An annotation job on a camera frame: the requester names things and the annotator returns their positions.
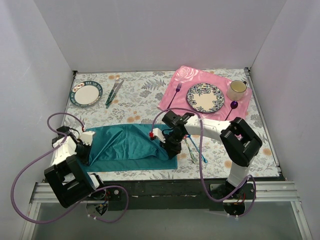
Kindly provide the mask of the teal cloth napkin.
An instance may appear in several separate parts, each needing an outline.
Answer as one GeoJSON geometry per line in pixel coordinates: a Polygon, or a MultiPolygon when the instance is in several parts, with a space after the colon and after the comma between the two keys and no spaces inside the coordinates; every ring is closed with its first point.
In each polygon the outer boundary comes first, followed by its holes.
{"type": "Polygon", "coordinates": [[[175,170],[177,157],[169,158],[159,140],[150,140],[151,124],[117,124],[92,127],[95,132],[87,172],[175,170]]]}

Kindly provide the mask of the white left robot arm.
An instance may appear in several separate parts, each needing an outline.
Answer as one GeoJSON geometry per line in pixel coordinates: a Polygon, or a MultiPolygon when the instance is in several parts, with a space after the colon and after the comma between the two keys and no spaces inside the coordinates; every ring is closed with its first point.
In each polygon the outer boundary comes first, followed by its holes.
{"type": "Polygon", "coordinates": [[[106,187],[96,173],[88,174],[94,131],[84,131],[76,137],[70,127],[62,126],[51,145],[53,162],[44,170],[44,176],[64,208],[68,208],[91,195],[95,200],[106,196],[106,187]]]}

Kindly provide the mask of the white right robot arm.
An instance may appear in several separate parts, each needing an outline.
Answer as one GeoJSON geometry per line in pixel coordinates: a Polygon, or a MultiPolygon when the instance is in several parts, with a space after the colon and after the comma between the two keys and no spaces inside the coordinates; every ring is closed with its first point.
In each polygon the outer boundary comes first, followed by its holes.
{"type": "Polygon", "coordinates": [[[151,126],[149,137],[151,140],[158,139],[160,146],[165,149],[171,159],[181,151],[181,142],[186,135],[199,135],[199,158],[202,157],[203,137],[220,141],[230,160],[231,170],[226,180],[227,195],[221,199],[215,199],[209,193],[203,178],[202,161],[199,160],[200,181],[205,194],[210,200],[219,203],[228,198],[237,199],[245,192],[244,184],[252,179],[249,174],[250,165],[262,147],[262,140],[240,117],[232,121],[220,121],[201,118],[199,114],[187,112],[180,116],[175,114],[171,108],[166,109],[162,118],[170,129],[169,134],[151,126]]]}

